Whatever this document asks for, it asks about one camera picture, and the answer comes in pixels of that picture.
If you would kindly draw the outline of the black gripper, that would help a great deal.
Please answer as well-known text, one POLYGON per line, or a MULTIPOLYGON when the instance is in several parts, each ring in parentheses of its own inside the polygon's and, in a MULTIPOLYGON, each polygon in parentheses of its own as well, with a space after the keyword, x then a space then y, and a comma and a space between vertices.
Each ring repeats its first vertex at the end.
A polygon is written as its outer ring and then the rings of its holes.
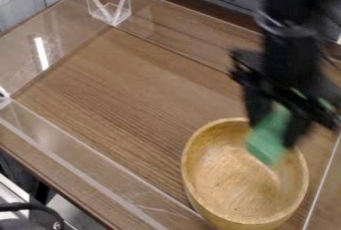
MULTIPOLYGON (((325 97, 341 108, 341 87, 321 68, 325 58, 317 36, 286 37, 267 33, 263 50, 230 52, 230 77, 243 89, 250 126, 257 126, 271 111, 273 94, 294 90, 306 97, 325 97)), ((285 110, 284 146, 292 148, 312 126, 312 117, 285 110)))

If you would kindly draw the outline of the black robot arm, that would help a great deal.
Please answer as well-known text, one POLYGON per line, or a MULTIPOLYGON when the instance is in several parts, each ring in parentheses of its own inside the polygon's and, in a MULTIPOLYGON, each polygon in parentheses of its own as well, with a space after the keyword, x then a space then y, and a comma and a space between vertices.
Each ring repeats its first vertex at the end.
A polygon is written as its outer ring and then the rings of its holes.
POLYGON ((263 0, 254 20, 259 52, 234 50, 231 78, 243 92, 251 150, 289 149, 314 123, 340 128, 341 86, 322 62, 326 22, 337 21, 340 0, 263 0))

